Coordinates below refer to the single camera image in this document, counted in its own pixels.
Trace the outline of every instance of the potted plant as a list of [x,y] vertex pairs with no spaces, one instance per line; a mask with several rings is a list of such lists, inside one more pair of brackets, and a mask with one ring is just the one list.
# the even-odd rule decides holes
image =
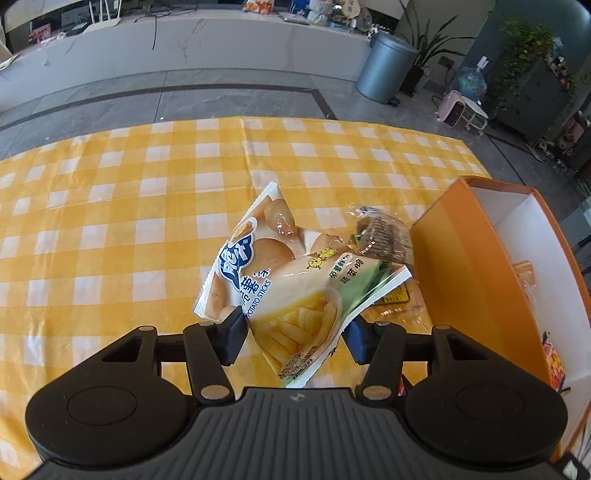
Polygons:
[[415,88],[417,87],[417,83],[423,78],[426,74],[426,66],[428,61],[431,60],[434,56],[439,55],[441,53],[450,53],[452,55],[459,55],[459,56],[466,56],[466,54],[455,51],[455,50],[448,50],[447,48],[443,48],[443,46],[452,40],[474,40],[476,37],[451,37],[450,35],[445,35],[444,31],[449,25],[451,25],[456,18],[460,15],[455,15],[451,17],[447,22],[445,22],[439,30],[430,37],[430,27],[431,27],[431,19],[427,20],[425,25],[425,30],[421,30],[421,24],[418,20],[417,9],[414,6],[414,2],[411,2],[410,10],[413,11],[415,21],[411,21],[411,17],[408,13],[406,6],[402,3],[402,0],[398,0],[400,5],[402,6],[402,10],[404,14],[402,18],[406,19],[408,22],[408,26],[410,27],[411,37],[408,38],[406,35],[400,35],[404,40],[408,43],[413,45],[418,50],[417,58],[415,59],[413,66],[408,71],[404,82],[400,89],[406,93],[407,95],[412,96],[414,94]]
[[492,88],[486,94],[489,110],[501,108],[519,98],[519,81],[538,59],[552,52],[554,41],[551,31],[527,20],[510,18],[501,28],[508,37],[504,54],[499,63],[500,73],[495,75]]

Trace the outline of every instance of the orange box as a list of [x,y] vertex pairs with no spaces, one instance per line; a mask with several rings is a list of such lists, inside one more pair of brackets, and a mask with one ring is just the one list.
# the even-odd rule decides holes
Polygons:
[[[536,189],[461,177],[411,228],[418,280],[434,325],[450,325],[550,384],[542,334],[567,372],[564,452],[591,399],[591,301],[554,216]],[[531,261],[535,307],[513,264]]]

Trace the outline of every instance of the transparent plastic bag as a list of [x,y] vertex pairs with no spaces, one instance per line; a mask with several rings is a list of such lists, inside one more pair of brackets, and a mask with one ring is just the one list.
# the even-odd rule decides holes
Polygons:
[[355,218],[353,243],[356,253],[386,262],[414,264],[413,245],[406,224],[374,207],[349,210]]

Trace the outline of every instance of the yellow checkered tablecloth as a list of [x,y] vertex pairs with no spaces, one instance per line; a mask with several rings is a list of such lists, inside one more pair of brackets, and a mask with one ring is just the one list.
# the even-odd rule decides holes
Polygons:
[[[362,123],[220,118],[100,132],[0,163],[0,477],[37,463],[24,427],[43,385],[139,325],[179,333],[218,249],[276,181],[297,225],[347,236],[349,205],[416,220],[462,174],[459,140]],[[354,386],[339,345],[311,380]],[[280,386],[249,336],[226,369]],[[184,365],[163,376],[189,392]]]

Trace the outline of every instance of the white counter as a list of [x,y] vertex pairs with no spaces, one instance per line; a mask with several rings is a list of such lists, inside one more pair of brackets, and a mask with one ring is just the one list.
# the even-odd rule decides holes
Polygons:
[[275,15],[200,10],[119,25],[30,47],[0,72],[0,111],[84,83],[183,69],[262,69],[356,80],[369,41]]

